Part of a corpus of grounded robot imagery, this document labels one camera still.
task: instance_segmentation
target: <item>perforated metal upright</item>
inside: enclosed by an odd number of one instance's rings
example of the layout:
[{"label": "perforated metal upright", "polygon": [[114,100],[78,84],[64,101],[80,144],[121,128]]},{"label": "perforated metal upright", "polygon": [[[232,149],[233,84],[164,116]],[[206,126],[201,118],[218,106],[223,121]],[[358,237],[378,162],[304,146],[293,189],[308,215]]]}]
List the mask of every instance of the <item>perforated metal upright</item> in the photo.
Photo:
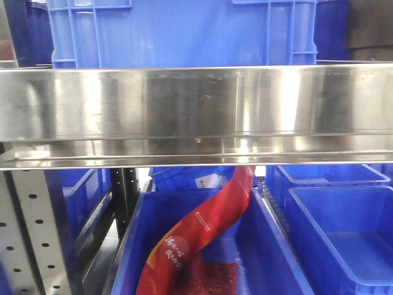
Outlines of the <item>perforated metal upright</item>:
[{"label": "perforated metal upright", "polygon": [[12,176],[46,295],[82,294],[58,172],[13,171]]},{"label": "perforated metal upright", "polygon": [[41,278],[10,172],[0,172],[0,262],[12,294],[43,294]]}]

